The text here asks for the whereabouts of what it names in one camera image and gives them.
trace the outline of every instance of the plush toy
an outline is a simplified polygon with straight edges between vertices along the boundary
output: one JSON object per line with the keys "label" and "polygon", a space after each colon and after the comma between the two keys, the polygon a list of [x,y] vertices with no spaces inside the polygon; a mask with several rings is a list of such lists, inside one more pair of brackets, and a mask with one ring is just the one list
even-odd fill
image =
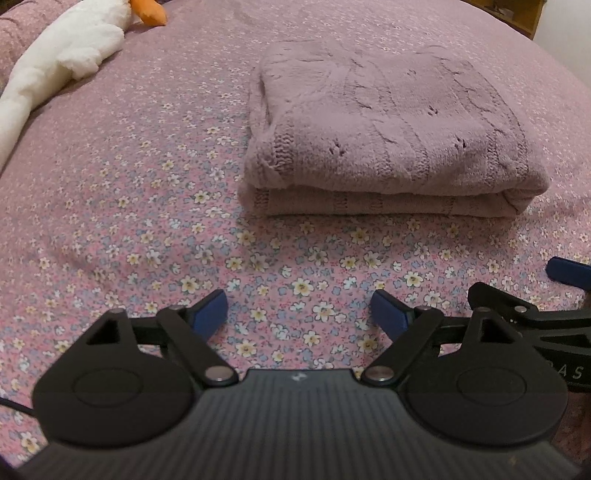
{"label": "plush toy", "polygon": [[99,70],[121,50],[135,13],[149,26],[166,25],[155,0],[82,0],[50,24],[15,63],[0,96],[0,172],[31,111],[72,79]]}

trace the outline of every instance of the pink floral fabric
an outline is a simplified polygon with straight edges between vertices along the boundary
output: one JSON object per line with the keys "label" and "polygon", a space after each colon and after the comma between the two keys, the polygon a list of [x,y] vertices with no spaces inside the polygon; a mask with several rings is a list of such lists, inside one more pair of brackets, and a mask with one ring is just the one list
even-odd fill
{"label": "pink floral fabric", "polygon": [[0,92],[14,64],[41,32],[79,0],[23,0],[0,15]]}
{"label": "pink floral fabric", "polygon": [[[247,368],[353,368],[389,343],[369,318],[385,288],[468,314],[484,281],[541,309],[583,293],[548,280],[552,255],[589,262],[591,96],[534,43],[458,0],[174,0],[164,28],[34,115],[0,178],[0,394],[37,378],[101,313],[149,314],[214,288],[230,302],[212,345]],[[396,55],[445,44],[503,81],[530,117],[552,187],[518,219],[429,215],[249,218],[236,198],[246,92],[264,48],[333,37]],[[573,402],[586,397],[573,396]],[[585,455],[573,403],[557,440]],[[44,444],[0,411],[13,463]]]}

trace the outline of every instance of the orange plush foot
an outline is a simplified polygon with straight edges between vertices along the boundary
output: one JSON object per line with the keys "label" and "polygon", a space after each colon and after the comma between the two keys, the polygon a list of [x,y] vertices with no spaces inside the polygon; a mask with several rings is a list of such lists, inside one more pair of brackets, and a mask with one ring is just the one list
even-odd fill
{"label": "orange plush foot", "polygon": [[166,25],[166,10],[156,0],[129,0],[131,9],[149,27]]}

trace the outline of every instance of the pink knit sweater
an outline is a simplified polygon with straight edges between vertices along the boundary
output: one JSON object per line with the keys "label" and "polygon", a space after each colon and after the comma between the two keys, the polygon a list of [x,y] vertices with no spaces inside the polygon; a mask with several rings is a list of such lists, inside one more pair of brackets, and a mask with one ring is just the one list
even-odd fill
{"label": "pink knit sweater", "polygon": [[276,43],[249,108],[240,198],[253,213],[515,216],[549,185],[514,102],[443,47]]}

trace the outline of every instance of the white wall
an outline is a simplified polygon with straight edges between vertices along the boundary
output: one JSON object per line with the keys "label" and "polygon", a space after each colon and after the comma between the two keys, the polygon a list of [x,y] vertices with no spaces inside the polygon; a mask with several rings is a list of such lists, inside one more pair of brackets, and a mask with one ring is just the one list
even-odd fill
{"label": "white wall", "polygon": [[591,87],[591,0],[548,0],[534,41]]}

